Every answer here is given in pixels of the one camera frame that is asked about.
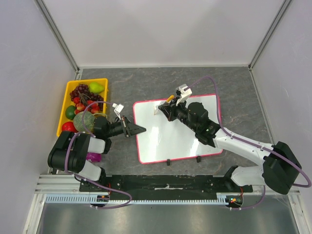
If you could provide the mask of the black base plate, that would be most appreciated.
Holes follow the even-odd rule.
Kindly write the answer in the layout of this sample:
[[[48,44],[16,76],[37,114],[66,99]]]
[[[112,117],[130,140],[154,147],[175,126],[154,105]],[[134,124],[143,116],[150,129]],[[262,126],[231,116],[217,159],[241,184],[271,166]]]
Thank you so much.
[[[108,175],[102,185],[129,193],[137,199],[215,199],[217,193],[251,193],[229,177],[212,175]]]

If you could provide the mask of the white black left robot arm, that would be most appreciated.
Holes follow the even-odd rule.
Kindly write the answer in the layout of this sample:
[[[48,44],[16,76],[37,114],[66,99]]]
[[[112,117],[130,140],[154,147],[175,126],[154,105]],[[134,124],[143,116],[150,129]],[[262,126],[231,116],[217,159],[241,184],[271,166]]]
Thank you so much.
[[[114,123],[104,116],[97,117],[94,120],[94,136],[87,133],[62,132],[48,156],[48,166],[88,179],[90,186],[101,192],[107,186],[105,170],[89,162],[87,154],[107,154],[112,145],[111,137],[131,137],[144,132],[146,128],[132,123],[126,116]]]

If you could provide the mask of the aluminium frame rail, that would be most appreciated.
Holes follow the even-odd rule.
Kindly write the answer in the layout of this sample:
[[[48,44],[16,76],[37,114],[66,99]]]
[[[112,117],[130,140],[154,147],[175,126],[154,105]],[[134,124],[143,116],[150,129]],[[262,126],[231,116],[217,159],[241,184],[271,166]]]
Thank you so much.
[[[80,182],[73,175],[40,175],[36,194],[76,194],[79,193]]]

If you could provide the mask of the green netted melon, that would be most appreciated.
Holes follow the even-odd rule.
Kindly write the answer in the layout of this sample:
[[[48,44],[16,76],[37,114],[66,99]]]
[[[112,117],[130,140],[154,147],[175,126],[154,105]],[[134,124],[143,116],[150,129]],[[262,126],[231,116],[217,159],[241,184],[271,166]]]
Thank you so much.
[[[80,112],[75,116],[73,123],[78,132],[86,132],[88,129],[89,132],[93,133],[95,119],[96,117],[88,111]]]

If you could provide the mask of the red cherry cluster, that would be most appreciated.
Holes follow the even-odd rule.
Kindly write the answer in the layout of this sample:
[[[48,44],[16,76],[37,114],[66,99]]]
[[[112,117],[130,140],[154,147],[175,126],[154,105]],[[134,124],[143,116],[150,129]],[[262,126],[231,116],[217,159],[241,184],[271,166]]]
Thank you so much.
[[[76,107],[76,110],[75,110],[76,115],[85,110],[87,110],[88,112],[91,112],[92,114],[97,114],[100,112],[100,107],[98,103],[95,103],[92,100],[86,101],[86,100],[80,99],[79,97],[75,97],[73,99],[73,102]]]

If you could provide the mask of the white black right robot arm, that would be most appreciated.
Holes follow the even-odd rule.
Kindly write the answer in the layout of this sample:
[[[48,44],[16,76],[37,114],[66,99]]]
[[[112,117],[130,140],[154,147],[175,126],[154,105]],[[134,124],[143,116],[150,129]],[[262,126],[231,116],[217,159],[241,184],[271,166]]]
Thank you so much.
[[[174,98],[158,106],[168,121],[179,120],[191,129],[198,141],[242,156],[253,163],[252,167],[233,166],[223,186],[229,192],[245,185],[267,185],[273,191],[286,195],[296,181],[301,165],[290,147],[284,142],[275,145],[257,142],[228,129],[209,118],[202,103],[178,103]]]

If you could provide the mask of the yellow plastic fruit basket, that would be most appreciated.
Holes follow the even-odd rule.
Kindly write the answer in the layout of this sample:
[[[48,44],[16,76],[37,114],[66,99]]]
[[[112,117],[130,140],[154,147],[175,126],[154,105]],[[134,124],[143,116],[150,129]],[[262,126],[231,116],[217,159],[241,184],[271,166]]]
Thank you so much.
[[[108,79],[83,79],[67,83],[58,122],[57,136],[62,131],[75,129],[74,118],[87,111],[90,114],[106,113],[107,105],[102,103],[108,97]],[[101,101],[88,107],[92,102]]]

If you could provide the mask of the yellow capped marker pen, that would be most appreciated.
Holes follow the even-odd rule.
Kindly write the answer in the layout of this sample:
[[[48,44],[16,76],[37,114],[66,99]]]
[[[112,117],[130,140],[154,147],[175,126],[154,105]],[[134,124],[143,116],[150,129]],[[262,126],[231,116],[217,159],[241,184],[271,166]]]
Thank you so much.
[[[154,115],[156,115],[156,114],[159,112],[159,110],[160,110],[159,107],[160,107],[160,106],[163,106],[163,105],[166,105],[166,104],[170,103],[170,101],[171,101],[174,97],[175,97],[174,95],[170,95],[165,101],[163,101],[162,103],[156,105],[156,106],[154,107]]]

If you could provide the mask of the purple grape bunch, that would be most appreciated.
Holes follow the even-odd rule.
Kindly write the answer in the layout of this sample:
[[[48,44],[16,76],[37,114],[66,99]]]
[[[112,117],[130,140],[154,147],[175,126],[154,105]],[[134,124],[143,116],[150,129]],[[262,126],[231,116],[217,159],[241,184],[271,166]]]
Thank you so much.
[[[89,85],[84,83],[79,83],[70,93],[70,100],[73,102],[73,99],[79,97],[83,100],[92,100],[92,101],[104,101],[104,97],[100,94],[94,94],[89,91]]]

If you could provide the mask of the pink framed whiteboard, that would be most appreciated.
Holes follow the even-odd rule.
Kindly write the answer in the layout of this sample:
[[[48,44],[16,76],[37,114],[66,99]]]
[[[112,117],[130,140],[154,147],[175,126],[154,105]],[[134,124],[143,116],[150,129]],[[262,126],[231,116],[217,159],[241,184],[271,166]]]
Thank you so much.
[[[140,163],[160,163],[222,153],[221,149],[200,143],[195,133],[179,120],[169,122],[161,111],[154,114],[155,108],[164,101],[137,101],[133,105],[134,123],[146,129],[146,132],[136,135]]]

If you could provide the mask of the purple snack packet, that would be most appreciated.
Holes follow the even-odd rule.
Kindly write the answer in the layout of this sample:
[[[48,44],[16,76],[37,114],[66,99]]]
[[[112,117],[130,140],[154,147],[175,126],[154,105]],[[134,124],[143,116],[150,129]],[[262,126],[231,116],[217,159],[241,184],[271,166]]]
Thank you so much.
[[[86,156],[86,160],[91,163],[101,162],[102,155],[99,153],[91,153],[88,152]]]

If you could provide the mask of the green lime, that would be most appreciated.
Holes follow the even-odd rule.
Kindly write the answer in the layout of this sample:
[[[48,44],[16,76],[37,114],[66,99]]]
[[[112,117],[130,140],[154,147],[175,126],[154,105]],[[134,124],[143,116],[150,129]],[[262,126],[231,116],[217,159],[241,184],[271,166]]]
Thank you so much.
[[[76,107],[74,105],[70,105],[65,110],[65,116],[69,120],[73,120],[76,116],[75,114]]]

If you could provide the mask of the red apple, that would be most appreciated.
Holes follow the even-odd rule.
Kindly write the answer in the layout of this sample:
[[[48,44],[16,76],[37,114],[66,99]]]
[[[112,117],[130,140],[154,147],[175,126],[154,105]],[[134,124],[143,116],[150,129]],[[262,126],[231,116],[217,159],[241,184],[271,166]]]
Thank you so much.
[[[77,129],[75,128],[74,126],[74,123],[71,122],[71,121],[68,121],[66,123],[64,123],[61,127],[61,130],[62,131],[69,131],[69,132],[74,132],[74,133],[77,133]]]

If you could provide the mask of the green pear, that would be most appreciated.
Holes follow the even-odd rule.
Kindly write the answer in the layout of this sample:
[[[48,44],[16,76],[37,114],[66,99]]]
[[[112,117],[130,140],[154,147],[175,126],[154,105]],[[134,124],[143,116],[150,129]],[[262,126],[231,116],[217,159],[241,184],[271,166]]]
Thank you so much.
[[[94,94],[99,94],[105,90],[105,86],[98,82],[89,83],[89,91]]]

